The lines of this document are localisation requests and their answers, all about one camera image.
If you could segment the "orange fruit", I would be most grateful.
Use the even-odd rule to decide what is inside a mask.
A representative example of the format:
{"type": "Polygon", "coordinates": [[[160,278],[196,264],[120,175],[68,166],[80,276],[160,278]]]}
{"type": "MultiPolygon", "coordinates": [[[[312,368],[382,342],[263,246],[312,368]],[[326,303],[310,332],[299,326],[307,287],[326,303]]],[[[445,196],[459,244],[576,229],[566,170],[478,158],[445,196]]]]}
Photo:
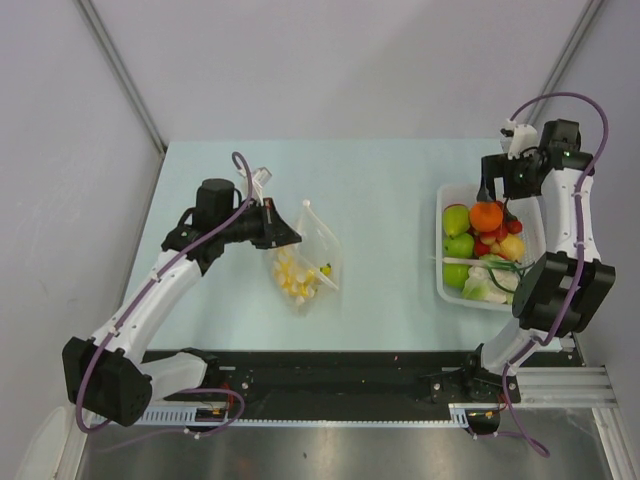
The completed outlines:
{"type": "Polygon", "coordinates": [[[469,210],[470,224],[480,233],[496,230],[503,219],[503,208],[497,202],[477,202],[469,210]]]}

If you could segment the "green pear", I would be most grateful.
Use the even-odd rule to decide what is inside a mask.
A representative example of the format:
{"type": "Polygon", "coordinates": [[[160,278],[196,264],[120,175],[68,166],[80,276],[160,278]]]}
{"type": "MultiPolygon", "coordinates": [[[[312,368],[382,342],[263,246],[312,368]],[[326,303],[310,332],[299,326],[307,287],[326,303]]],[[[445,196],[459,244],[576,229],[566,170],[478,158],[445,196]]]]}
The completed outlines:
{"type": "Polygon", "coordinates": [[[466,233],[471,227],[469,209],[463,204],[449,205],[442,213],[442,227],[449,238],[466,233]]]}

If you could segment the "clear zip top bag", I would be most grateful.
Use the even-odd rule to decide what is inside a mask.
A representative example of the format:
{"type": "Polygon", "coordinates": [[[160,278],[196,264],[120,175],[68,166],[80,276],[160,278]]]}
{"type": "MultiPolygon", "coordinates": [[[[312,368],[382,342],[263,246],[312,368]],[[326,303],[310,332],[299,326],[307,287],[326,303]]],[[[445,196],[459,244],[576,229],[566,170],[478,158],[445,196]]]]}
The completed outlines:
{"type": "Polygon", "coordinates": [[[265,255],[265,265],[274,282],[276,291],[282,296],[287,305],[298,314],[306,314],[308,310],[321,298],[330,294],[337,294],[340,291],[343,250],[336,235],[316,215],[312,209],[311,201],[309,199],[305,199],[302,202],[300,213],[294,225],[294,230],[301,235],[302,242],[269,251],[265,255]],[[306,268],[317,269],[326,263],[330,263],[332,265],[330,277],[323,278],[323,282],[320,284],[315,297],[300,307],[296,307],[292,301],[287,299],[281,293],[272,277],[272,262],[275,254],[281,249],[292,253],[297,262],[306,268]]]}

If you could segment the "red strawberry bunch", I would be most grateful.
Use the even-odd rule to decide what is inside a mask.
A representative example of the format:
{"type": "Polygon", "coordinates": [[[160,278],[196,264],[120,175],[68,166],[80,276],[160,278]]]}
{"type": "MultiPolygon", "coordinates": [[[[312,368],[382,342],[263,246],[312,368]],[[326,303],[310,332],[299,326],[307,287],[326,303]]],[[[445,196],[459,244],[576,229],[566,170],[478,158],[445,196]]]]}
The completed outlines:
{"type": "Polygon", "coordinates": [[[523,224],[516,215],[510,212],[510,210],[507,208],[506,202],[493,202],[497,202],[503,208],[504,219],[502,225],[496,230],[486,233],[480,233],[476,231],[472,226],[470,227],[469,232],[475,239],[474,255],[477,258],[480,258],[484,257],[485,255],[492,254],[508,260],[504,255],[501,254],[500,242],[508,234],[516,235],[523,240],[523,224]]]}

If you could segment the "yellow banana bunch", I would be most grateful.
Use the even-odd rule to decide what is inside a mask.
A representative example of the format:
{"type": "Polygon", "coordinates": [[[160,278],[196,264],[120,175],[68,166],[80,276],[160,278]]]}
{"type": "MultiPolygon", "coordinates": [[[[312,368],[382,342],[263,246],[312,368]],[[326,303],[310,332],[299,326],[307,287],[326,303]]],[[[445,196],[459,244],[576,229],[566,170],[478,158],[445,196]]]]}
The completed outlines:
{"type": "Polygon", "coordinates": [[[281,249],[274,256],[271,272],[281,293],[300,307],[315,297],[323,278],[330,277],[332,265],[326,263],[317,269],[306,268],[292,253],[281,249]]]}

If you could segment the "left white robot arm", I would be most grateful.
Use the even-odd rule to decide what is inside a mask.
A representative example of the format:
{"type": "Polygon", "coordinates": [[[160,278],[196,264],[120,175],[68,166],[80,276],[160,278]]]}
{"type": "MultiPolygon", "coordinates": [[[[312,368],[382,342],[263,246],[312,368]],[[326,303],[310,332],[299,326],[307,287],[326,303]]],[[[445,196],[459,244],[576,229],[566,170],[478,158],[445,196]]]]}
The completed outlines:
{"type": "Polygon", "coordinates": [[[157,262],[134,296],[90,338],[71,338],[62,361],[69,400],[84,432],[90,411],[121,426],[136,423],[148,405],[190,391],[214,397],[221,387],[216,358],[186,348],[160,360],[143,357],[178,301],[223,254],[226,245],[248,242],[270,250],[301,242],[272,199],[240,198],[229,180],[207,179],[161,245],[157,262]]]}

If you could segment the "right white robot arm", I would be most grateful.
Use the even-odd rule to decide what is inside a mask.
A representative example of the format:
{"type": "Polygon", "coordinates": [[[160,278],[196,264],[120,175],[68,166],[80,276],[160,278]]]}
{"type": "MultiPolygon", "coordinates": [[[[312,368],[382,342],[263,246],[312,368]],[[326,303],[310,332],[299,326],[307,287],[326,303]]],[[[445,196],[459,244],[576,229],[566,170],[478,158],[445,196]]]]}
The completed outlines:
{"type": "Polygon", "coordinates": [[[503,151],[481,160],[480,200],[539,197],[546,204],[547,250],[516,288],[512,320],[469,356],[461,388],[473,401],[507,391],[517,368],[555,338],[582,332],[614,285],[614,267],[602,262],[591,224],[590,194],[596,156],[581,149],[576,122],[549,121],[543,130],[506,122],[503,151]]]}

